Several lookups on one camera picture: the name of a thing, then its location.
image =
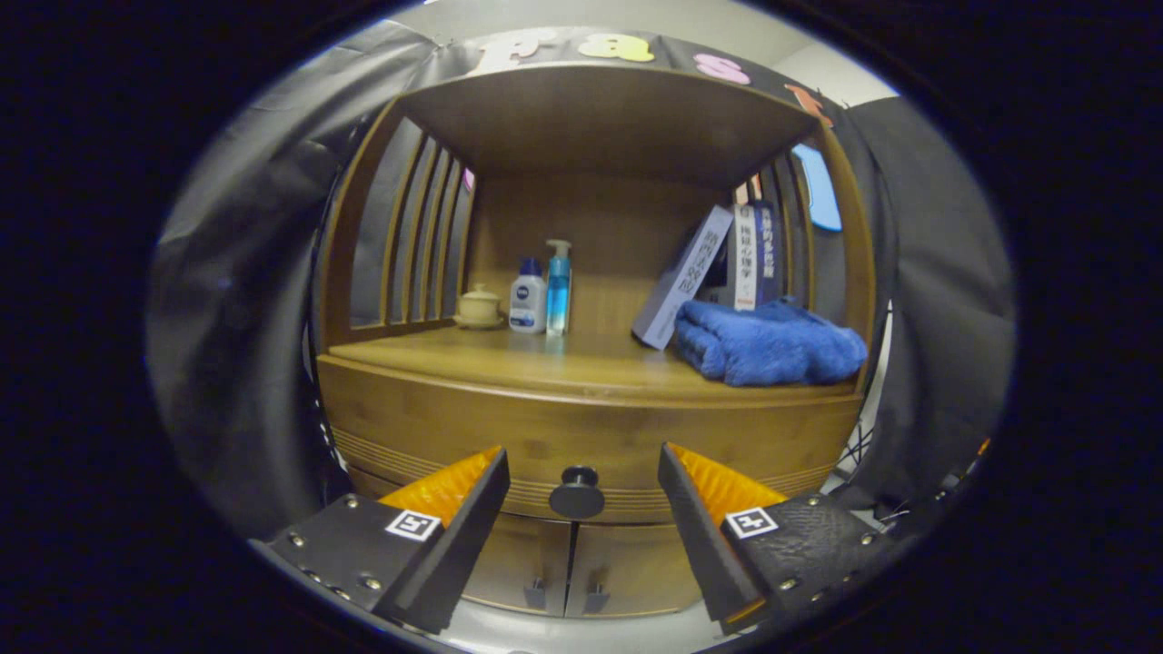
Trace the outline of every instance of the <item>small ceramic jar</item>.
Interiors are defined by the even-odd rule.
[[[485,290],[484,284],[473,284],[473,290],[461,296],[457,318],[470,325],[493,325],[501,299]]]

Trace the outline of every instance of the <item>saucer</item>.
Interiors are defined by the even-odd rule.
[[[497,320],[492,322],[477,322],[475,320],[469,321],[461,318],[459,315],[454,315],[452,320],[455,320],[456,324],[464,329],[494,329],[505,324],[505,317],[502,315],[498,315]]]

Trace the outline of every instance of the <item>cabinet handle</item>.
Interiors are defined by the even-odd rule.
[[[573,520],[601,513],[606,496],[598,488],[598,472],[587,465],[570,465],[562,472],[562,485],[549,493],[549,507]]]
[[[606,592],[606,589],[600,583],[594,584],[585,596],[585,610],[583,610],[583,613],[600,613],[606,607],[606,602],[608,600],[609,593]]]
[[[535,577],[533,585],[525,588],[525,604],[529,609],[545,610],[545,582],[541,577]]]

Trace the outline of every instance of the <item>round black knob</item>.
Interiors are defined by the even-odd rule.
[[[593,518],[606,506],[598,489],[598,472],[587,465],[570,465],[562,472],[562,485],[549,493],[549,507],[575,520]]]

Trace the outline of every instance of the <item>blue object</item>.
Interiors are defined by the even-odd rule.
[[[545,333],[550,336],[564,334],[570,324],[570,246],[569,241],[550,239],[545,241],[557,248],[549,260],[549,290],[545,296]]]
[[[526,276],[526,275],[533,275],[533,276],[536,276],[536,277],[541,277],[541,262],[537,261],[534,257],[525,257],[523,260],[521,260],[521,272],[520,272],[520,275],[522,277]]]
[[[730,386],[835,384],[868,358],[856,332],[784,301],[735,311],[690,300],[675,317],[675,332],[684,360]]]
[[[812,223],[821,229],[840,232],[840,206],[836,205],[836,192],[832,187],[832,176],[823,155],[818,150],[800,143],[792,148],[792,154],[804,164],[804,177],[807,178],[807,214]]]

